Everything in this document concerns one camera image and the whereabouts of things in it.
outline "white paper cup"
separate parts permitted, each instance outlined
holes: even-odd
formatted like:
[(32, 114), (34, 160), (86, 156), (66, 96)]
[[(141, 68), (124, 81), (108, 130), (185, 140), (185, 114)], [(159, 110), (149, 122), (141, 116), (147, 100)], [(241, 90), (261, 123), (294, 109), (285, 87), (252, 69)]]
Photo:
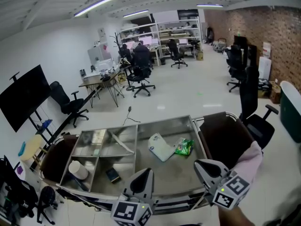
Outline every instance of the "white paper cup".
[(85, 180), (88, 176), (88, 170), (79, 161), (72, 161), (70, 163), (69, 172), (80, 180)]

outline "stainless steel cart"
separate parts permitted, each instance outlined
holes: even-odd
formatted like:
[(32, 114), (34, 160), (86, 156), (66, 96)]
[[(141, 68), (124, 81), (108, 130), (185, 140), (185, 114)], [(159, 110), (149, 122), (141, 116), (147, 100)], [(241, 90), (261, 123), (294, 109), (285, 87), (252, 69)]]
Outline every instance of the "stainless steel cart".
[[(226, 115), (234, 120), (238, 119), (232, 113)], [(183, 116), (133, 126), (83, 131), (57, 186), (91, 206), (110, 211), (113, 201), (122, 193), (125, 180), (144, 168), (152, 168), (155, 175), (154, 214), (175, 213), (206, 206), (207, 203), (202, 197), (205, 189), (193, 168), (196, 159), (207, 158), (198, 135), (203, 120), (203, 117), (191, 119), (190, 116)], [(159, 133), (170, 145), (180, 137), (194, 140), (191, 154), (174, 154), (166, 162), (160, 161), (148, 149), (148, 140), (155, 133)], [(132, 154), (120, 146), (112, 134), (135, 153)], [(89, 171), (89, 176), (83, 181), (88, 191), (82, 190), (68, 176), (68, 167), (72, 160), (81, 162)], [(121, 177), (121, 181), (116, 184), (112, 184), (105, 174), (112, 167)]]

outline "chair armrest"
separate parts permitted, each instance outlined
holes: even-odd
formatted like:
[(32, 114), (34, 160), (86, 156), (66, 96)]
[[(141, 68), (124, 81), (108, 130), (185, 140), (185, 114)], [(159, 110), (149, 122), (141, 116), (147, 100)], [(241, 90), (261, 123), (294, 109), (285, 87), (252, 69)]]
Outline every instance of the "chair armrest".
[(265, 105), (265, 107), (266, 107), (269, 111), (274, 112), (276, 115), (279, 114), (279, 111), (278, 111), (276, 108), (272, 107), (271, 105)]
[(264, 120), (267, 119), (267, 117), (269, 116), (269, 114), (271, 114), (271, 112), (274, 112), (276, 115), (279, 114), (279, 111), (276, 108), (274, 108), (270, 105), (265, 105), (265, 107), (268, 109), (268, 112), (264, 115), (264, 117), (263, 117)]
[(77, 98), (76, 98), (76, 94), (78, 93), (79, 91), (75, 91), (75, 92), (73, 92), (73, 93), (71, 93), (72, 95), (74, 95), (74, 98), (77, 100)]

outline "polished concrete floor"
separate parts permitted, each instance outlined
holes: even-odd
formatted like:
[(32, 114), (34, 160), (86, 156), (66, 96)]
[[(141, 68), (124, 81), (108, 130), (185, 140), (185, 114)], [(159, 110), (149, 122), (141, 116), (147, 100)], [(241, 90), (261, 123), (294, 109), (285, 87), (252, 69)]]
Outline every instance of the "polished concrete floor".
[[(172, 61), (155, 67), (151, 74), (151, 96), (145, 92), (133, 98), (131, 91), (123, 89), (125, 98), (118, 97), (117, 108), (108, 91), (100, 92), (100, 99), (94, 98), (94, 106), (86, 104), (89, 120), (80, 120), (77, 128), (70, 124), (65, 131), (80, 133), (82, 130), (118, 127), (129, 115), (141, 122), (163, 120), (190, 115), (192, 118), (228, 111), (240, 115), (241, 104), (239, 90), (229, 93), (230, 80), (225, 58), (217, 54), (212, 47), (204, 46), (204, 61), (186, 58), (188, 67), (171, 68)], [(265, 105), (273, 105), (268, 99), (259, 99), (256, 113), (263, 116)], [(274, 127), (275, 134), (264, 150), (263, 163), (256, 180), (240, 207), (246, 216), (257, 226), (286, 214), (301, 200), (301, 175), (299, 146), (293, 142), (279, 116), (271, 114), (267, 119)], [(127, 120), (126, 125), (135, 124)], [(106, 213), (95, 212), (82, 203), (65, 201), (53, 214), (57, 226), (113, 226), (117, 225)], [(25, 218), (21, 225), (35, 225), (32, 219)], [(179, 226), (189, 223), (204, 223), (205, 226), (218, 226), (217, 208), (204, 207), (189, 212), (153, 216), (147, 225)]]

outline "green snack bag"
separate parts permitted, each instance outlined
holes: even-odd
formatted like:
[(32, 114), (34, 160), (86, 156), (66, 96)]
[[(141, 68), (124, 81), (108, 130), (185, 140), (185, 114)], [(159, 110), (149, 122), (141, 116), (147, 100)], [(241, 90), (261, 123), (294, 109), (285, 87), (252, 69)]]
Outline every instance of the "green snack bag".
[(177, 147), (175, 153), (179, 155), (190, 155), (190, 152), (192, 151), (192, 146), (194, 144), (193, 140), (186, 140), (185, 138), (180, 138), (175, 143), (175, 146)]

